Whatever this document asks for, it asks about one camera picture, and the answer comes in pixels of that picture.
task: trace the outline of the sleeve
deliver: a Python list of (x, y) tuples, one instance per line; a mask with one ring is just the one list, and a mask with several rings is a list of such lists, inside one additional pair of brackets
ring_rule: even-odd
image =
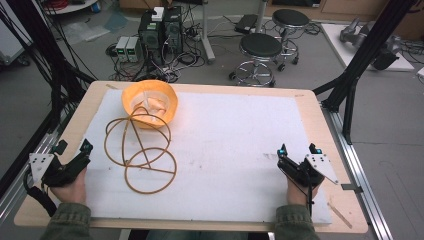
[(61, 203), (47, 225), (41, 240), (92, 240), (89, 234), (91, 210), (78, 203)]
[(275, 239), (319, 239), (308, 209), (301, 205), (287, 205), (277, 209)]

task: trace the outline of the orange bowl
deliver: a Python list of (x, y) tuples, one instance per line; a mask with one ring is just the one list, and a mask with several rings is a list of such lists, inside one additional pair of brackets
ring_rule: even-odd
[(135, 115), (133, 119), (141, 128), (151, 128), (141, 122), (155, 127), (162, 127), (172, 121), (177, 111), (178, 98), (174, 89), (160, 80), (143, 80), (134, 83), (122, 92), (122, 105), (128, 115)]

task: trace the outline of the gray floor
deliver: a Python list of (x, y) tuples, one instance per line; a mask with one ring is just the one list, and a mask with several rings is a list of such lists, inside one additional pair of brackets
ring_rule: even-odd
[[(87, 24), (95, 27), (105, 25), (112, 17), (116, 17), (116, 11), (105, 8), (99, 14), (80, 11), (62, 16), (60, 20), (64, 25), (89, 20)], [(225, 21), (224, 18), (210, 20), (210, 30)], [(122, 25), (123, 28), (93, 42), (72, 45), (99, 79), (109, 79), (114, 73), (105, 49), (119, 36), (137, 33), (137, 21), (124, 21)], [(210, 35), (236, 34), (228, 23), (220, 24), (218, 29), (226, 31)], [(246, 59), (238, 50), (239, 39), (211, 37), (216, 61), (183, 70), (178, 83), (235, 85), (228, 80), (228, 74)], [(275, 67), (277, 88), (312, 90), (343, 72), (342, 64), (322, 33), (318, 36), (304, 34), (296, 42), (301, 51), (299, 64), (288, 63), (283, 72)], [(424, 200), (421, 187), (424, 182), (424, 85), (415, 76), (423, 65), (415, 67), (413, 72), (366, 71), (357, 87), (353, 116), (352, 140), (394, 239), (424, 239), (424, 208), (421, 205)], [(4, 69), (0, 79), (0, 175), (3, 176), (48, 113), (50, 89), (34, 64)], [(318, 99), (324, 100), (327, 95), (321, 94)], [(43, 231), (13, 224), (14, 212), (21, 200), (0, 227), (2, 239), (34, 239)], [(119, 230), (95, 229), (93, 234), (96, 239), (118, 239)], [(323, 239), (374, 239), (372, 231), (320, 236)]]

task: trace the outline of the stool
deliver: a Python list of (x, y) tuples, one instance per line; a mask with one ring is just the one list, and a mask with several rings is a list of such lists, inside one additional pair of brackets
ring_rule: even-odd
[(230, 79), (237, 79), (238, 83), (252, 87), (275, 85), (272, 70), (264, 62), (276, 61), (281, 54), (282, 45), (274, 37), (262, 33), (252, 33), (240, 40), (240, 51), (252, 60), (240, 64), (234, 72), (230, 73)]
[[(281, 56), (284, 56), (283, 62), (278, 66), (279, 71), (283, 71), (285, 68), (285, 60), (287, 56), (291, 56), (296, 54), (292, 63), (297, 64), (299, 60), (299, 48), (297, 45), (290, 39), (287, 39), (287, 35), (289, 31), (297, 31), (305, 28), (309, 24), (309, 18), (298, 11), (291, 9), (280, 9), (275, 11), (272, 14), (272, 21), (275, 25), (281, 27), (283, 31), (280, 33), (281, 44), (283, 46), (283, 51), (281, 52)], [(294, 45), (294, 48), (289, 48), (289, 43)]]

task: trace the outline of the tabletop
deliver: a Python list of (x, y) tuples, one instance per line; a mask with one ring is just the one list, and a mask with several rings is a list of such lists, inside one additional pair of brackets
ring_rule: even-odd
[[(60, 156), (62, 163), (73, 158), (81, 139), (95, 116), (103, 96), (109, 89), (124, 89), (133, 83), (97, 81), (91, 84), (61, 139), (68, 147)], [(175, 91), (181, 93), (219, 93), (249, 96), (278, 96), (296, 101), (307, 139), (321, 149), (325, 149), (338, 180), (349, 184), (350, 180), (332, 138), (330, 129), (316, 96), (310, 90), (250, 88), (233, 86), (211, 86), (172, 84)], [(368, 230), (362, 209), (353, 191), (344, 191), (340, 185), (324, 181), (325, 197), (332, 218), (331, 224), (315, 224), (317, 232), (364, 233)], [(15, 224), (20, 226), (46, 226), (49, 217), (46, 211), (31, 197), (26, 197), (15, 216)], [(237, 231), (273, 231), (273, 224), (266, 222), (220, 222), (220, 221), (176, 221), (93, 218), (91, 227), (133, 228), (133, 229), (190, 229), (190, 230), (237, 230)]]

